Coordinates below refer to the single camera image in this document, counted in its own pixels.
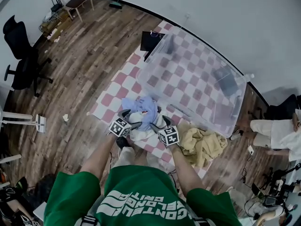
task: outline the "clothing pile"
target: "clothing pile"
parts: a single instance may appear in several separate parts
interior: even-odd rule
[[[222,154],[228,141],[223,136],[203,131],[182,122],[178,125],[180,147],[188,161],[197,167],[205,167],[209,161]]]
[[[135,130],[130,131],[132,141],[147,139],[155,132],[151,129],[150,123],[162,128],[166,126],[163,115],[168,116],[167,112],[158,108],[157,102],[150,96],[142,97],[138,100],[124,98],[121,101],[123,109],[130,109],[128,121],[130,123],[142,122],[142,125]]]

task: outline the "blue cloth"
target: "blue cloth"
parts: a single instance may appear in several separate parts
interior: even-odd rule
[[[158,105],[150,96],[142,97],[139,100],[123,98],[121,104],[124,110],[130,109],[131,113],[147,111],[142,120],[142,125],[137,130],[150,130],[150,123],[157,123]]]

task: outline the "dark object in box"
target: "dark object in box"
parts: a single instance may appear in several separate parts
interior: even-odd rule
[[[151,33],[147,31],[142,31],[141,36],[141,51],[153,51],[153,49],[159,44],[161,39],[164,37],[164,33],[159,33],[157,37],[151,37]]]
[[[238,86],[229,66],[221,67],[212,72],[225,97],[230,97],[238,91]]]

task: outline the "yellow towel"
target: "yellow towel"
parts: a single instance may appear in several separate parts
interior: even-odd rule
[[[212,131],[192,128],[187,123],[178,125],[180,147],[191,164],[205,167],[209,160],[222,154],[228,145],[226,138]]]

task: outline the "green t-shirt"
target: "green t-shirt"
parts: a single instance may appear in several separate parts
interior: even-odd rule
[[[47,202],[44,225],[74,226],[99,196],[99,181],[93,174],[60,172]],[[94,215],[102,226],[195,225],[169,176],[156,168],[112,168],[104,197]],[[188,192],[187,204],[198,217],[208,218],[217,226],[241,226],[229,193],[215,196],[204,189],[193,189]]]

